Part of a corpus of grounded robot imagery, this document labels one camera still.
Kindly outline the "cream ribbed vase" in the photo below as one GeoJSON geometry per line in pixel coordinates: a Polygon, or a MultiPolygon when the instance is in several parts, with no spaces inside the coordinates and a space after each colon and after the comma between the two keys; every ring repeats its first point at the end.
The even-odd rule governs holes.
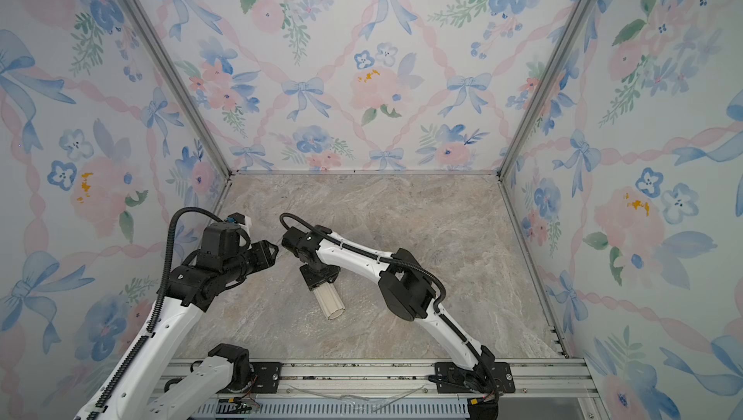
{"type": "Polygon", "coordinates": [[[323,313],[329,320],[338,319],[346,310],[346,306],[338,294],[335,286],[324,283],[313,290],[313,295],[323,313]]]}

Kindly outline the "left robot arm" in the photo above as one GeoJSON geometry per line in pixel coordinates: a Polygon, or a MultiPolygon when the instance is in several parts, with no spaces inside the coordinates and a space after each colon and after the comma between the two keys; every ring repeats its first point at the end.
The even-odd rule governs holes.
{"type": "Polygon", "coordinates": [[[156,300],[135,342],[106,382],[77,413],[79,419],[189,419],[220,391],[241,392],[255,379],[249,350],[219,344],[189,375],[160,397],[153,395],[176,350],[213,301],[223,292],[276,263],[279,248],[250,236],[242,214],[221,219],[212,212],[184,207],[172,216],[156,300]],[[172,265],[180,218],[189,213],[210,219],[198,249],[172,265]]]}

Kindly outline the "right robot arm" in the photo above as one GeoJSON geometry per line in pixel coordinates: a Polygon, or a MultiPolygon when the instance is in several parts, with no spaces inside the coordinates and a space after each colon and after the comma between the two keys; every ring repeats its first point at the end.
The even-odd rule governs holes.
{"type": "Polygon", "coordinates": [[[342,271],[375,283],[387,309],[399,319],[420,325],[442,346],[462,377],[462,388],[494,403],[503,392],[495,377],[495,355],[471,337],[446,311],[447,290],[410,251],[383,252],[349,241],[326,226],[313,226],[291,213],[280,214],[286,229],[282,246],[301,262],[306,286],[325,317],[344,312],[334,284],[342,271]]]}

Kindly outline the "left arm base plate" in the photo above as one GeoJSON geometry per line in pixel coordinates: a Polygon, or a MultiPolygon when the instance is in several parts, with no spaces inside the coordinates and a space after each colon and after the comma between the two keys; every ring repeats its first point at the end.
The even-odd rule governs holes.
{"type": "Polygon", "coordinates": [[[277,394],[282,375],[281,362],[250,362],[238,370],[236,394],[277,394]]]}

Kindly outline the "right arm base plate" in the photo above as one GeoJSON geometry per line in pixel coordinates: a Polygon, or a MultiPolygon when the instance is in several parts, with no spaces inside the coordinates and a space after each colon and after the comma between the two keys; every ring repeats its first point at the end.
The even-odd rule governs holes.
{"type": "Polygon", "coordinates": [[[451,362],[437,362],[433,365],[435,373],[428,381],[437,386],[439,394],[488,395],[493,392],[513,394],[516,385],[511,367],[505,362],[493,362],[486,371],[468,371],[451,362]]]}

